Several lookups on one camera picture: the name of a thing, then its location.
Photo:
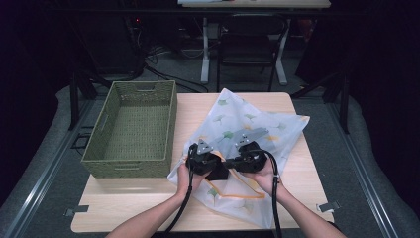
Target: green woven basket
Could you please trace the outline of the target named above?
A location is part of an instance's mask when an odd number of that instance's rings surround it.
[[[114,82],[81,163],[96,178],[164,178],[172,162],[174,81]]]

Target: office chair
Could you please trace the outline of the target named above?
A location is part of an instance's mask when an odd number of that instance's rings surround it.
[[[287,21],[273,14],[234,14],[218,28],[217,91],[220,91],[220,66],[271,67],[268,91],[271,91],[281,39]],[[276,37],[272,42],[269,36]]]

